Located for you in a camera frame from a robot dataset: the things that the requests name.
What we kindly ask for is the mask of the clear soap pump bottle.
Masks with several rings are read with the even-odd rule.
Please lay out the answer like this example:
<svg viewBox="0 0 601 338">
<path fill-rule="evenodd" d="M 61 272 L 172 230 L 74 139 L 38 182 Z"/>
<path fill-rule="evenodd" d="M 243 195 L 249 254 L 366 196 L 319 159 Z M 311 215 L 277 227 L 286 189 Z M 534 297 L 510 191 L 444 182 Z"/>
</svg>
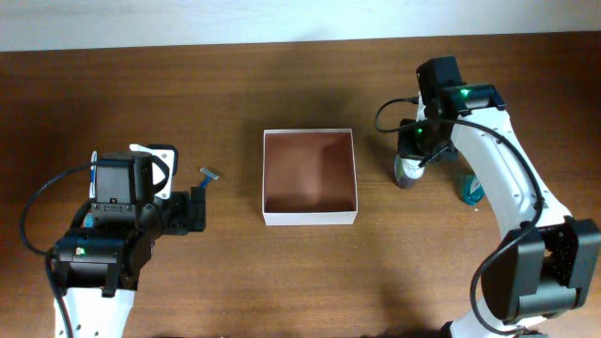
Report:
<svg viewBox="0 0 601 338">
<path fill-rule="evenodd" d="M 399 155 L 394 158 L 393 171 L 396 184 L 401 189 L 412 188 L 424 174 L 420 161 L 401 158 Z"/>
</svg>

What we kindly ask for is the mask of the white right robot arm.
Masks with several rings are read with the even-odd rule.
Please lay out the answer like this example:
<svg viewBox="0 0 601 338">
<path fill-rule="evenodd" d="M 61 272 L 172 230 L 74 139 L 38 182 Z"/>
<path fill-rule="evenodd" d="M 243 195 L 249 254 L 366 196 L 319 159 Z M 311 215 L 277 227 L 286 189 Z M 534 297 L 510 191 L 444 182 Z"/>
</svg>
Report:
<svg viewBox="0 0 601 338">
<path fill-rule="evenodd" d="M 547 188 L 516 138 L 491 84 L 421 84 L 413 119 L 401 121 L 394 175 L 406 188 L 438 154 L 463 155 L 484 189 L 499 246 L 470 281 L 470 311 L 443 337 L 536 337 L 535 325 L 578 309 L 588 298 L 600 229 L 575 219 Z"/>
</svg>

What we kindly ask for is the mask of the blue disposable razor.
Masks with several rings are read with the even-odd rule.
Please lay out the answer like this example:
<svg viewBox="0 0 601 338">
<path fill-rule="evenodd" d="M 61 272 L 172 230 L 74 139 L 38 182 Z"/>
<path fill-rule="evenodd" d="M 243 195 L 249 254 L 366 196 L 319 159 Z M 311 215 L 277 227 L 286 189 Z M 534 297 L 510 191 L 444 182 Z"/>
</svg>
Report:
<svg viewBox="0 0 601 338">
<path fill-rule="evenodd" d="M 207 167 L 201 167 L 199 172 L 204 175 L 204 178 L 199 185 L 200 188 L 205 189 L 211 181 L 219 179 L 219 175 Z"/>
</svg>

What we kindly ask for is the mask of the teal mouthwash bottle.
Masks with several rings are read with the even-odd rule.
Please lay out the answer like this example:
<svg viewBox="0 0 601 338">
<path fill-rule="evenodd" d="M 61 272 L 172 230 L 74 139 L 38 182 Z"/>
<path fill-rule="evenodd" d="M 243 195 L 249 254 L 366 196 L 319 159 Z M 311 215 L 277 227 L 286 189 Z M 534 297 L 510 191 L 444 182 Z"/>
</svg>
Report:
<svg viewBox="0 0 601 338">
<path fill-rule="evenodd" d="M 462 176 L 459 192 L 461 200 L 469 206 L 476 206 L 485 197 L 485 190 L 476 175 Z"/>
</svg>

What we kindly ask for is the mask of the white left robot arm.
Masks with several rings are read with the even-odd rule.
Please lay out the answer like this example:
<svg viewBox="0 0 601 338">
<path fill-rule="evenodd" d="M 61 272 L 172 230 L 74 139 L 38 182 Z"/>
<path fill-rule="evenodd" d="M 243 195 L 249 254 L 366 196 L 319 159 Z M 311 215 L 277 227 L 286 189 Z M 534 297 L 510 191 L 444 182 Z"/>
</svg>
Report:
<svg viewBox="0 0 601 338">
<path fill-rule="evenodd" d="M 175 192 L 178 151 L 131 144 L 94 155 L 89 198 L 46 257 L 57 337 L 120 337 L 162 236 L 206 228 L 206 187 Z"/>
</svg>

